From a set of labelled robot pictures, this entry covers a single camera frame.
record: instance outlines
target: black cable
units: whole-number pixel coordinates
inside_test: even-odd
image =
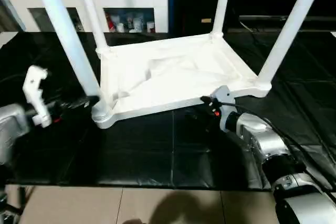
[[[328,183],[331,185],[333,190],[336,190],[335,187],[335,182],[336,179],[329,173],[327,172],[325,169],[323,169],[310,155],[309,153],[298,143],[296,142],[292,137],[290,137],[289,135],[287,135],[286,133],[284,133],[282,130],[280,130],[278,127],[276,127],[272,122],[270,122],[267,118],[260,116],[258,113],[242,106],[242,105],[238,105],[238,104],[234,104],[234,103],[228,103],[228,102],[220,102],[221,105],[225,105],[225,106],[233,106],[236,107],[238,109],[243,110],[244,112],[247,112],[249,114],[255,115],[257,117],[259,117],[260,119],[262,119],[264,122],[266,122],[273,130],[274,132],[276,132],[280,137],[282,137],[282,139],[284,140],[285,144],[291,149],[290,144],[288,143],[287,139],[296,147],[299,149],[299,151],[304,155],[304,157],[326,178],[326,180],[328,181]],[[294,157],[296,157],[296,159],[299,159],[295,153],[293,152],[293,149],[290,150],[293,154]]]

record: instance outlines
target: object on cabinet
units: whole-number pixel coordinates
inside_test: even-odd
[[[123,23],[119,23],[119,24],[117,25],[117,31],[118,31],[119,33],[124,33],[124,32],[125,32],[124,24],[123,24]]]
[[[109,27],[109,20],[111,20],[114,28],[120,33],[155,32],[154,10],[152,8],[104,8],[104,11]],[[123,24],[123,32],[117,28],[120,23]]]
[[[154,33],[155,32],[155,23],[154,21],[147,22],[147,33]]]

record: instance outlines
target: beige floor tile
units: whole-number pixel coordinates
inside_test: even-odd
[[[272,193],[222,192],[226,224],[278,224]]]
[[[224,224],[218,191],[124,189],[117,224]]]
[[[20,224],[114,224],[121,188],[36,187]]]

